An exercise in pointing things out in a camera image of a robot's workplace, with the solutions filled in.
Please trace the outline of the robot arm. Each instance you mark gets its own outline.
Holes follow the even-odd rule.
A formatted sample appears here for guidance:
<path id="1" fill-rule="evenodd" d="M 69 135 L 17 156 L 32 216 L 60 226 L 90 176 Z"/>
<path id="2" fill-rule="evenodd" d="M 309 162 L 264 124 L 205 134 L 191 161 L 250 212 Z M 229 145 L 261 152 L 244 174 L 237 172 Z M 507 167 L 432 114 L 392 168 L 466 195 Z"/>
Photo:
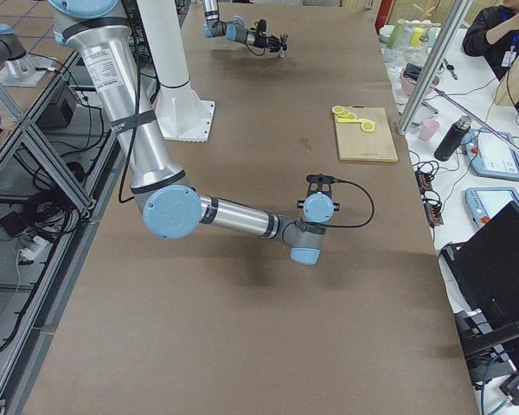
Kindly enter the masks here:
<path id="1" fill-rule="evenodd" d="M 288 34 L 283 33 L 279 36 L 267 34 L 265 19 L 259 19 L 251 28 L 248 28 L 241 16 L 222 20 L 218 1 L 206 0 L 202 2 L 202 5 L 205 17 L 203 31 L 207 38 L 225 37 L 231 42 L 245 45 L 248 51 L 255 56 L 263 56 L 269 52 L 277 54 L 279 58 L 286 57 Z"/>
<path id="2" fill-rule="evenodd" d="M 131 192 L 148 230 L 161 239 L 181 239 L 201 224 L 279 240 L 291 258 L 316 264 L 335 203 L 310 191 L 303 215 L 291 220 L 193 189 L 167 143 L 206 141 L 215 105 L 193 90 L 176 6 L 141 1 L 138 11 L 160 92 L 152 104 L 140 83 L 131 19 L 120 1 L 53 1 L 56 39 L 77 51 L 93 82 L 132 172 Z"/>

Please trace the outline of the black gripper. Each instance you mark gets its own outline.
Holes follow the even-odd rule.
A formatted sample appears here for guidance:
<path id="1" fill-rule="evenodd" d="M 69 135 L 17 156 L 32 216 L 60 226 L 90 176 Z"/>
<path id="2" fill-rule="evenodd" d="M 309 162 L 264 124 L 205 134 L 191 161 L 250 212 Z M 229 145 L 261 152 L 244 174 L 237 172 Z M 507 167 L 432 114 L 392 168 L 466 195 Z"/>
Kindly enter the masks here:
<path id="1" fill-rule="evenodd" d="M 288 34 L 281 34 L 280 37 L 274 35 L 257 34 L 256 47 L 268 49 L 269 51 L 278 51 L 279 54 L 286 54 L 287 46 L 281 46 L 288 42 Z"/>

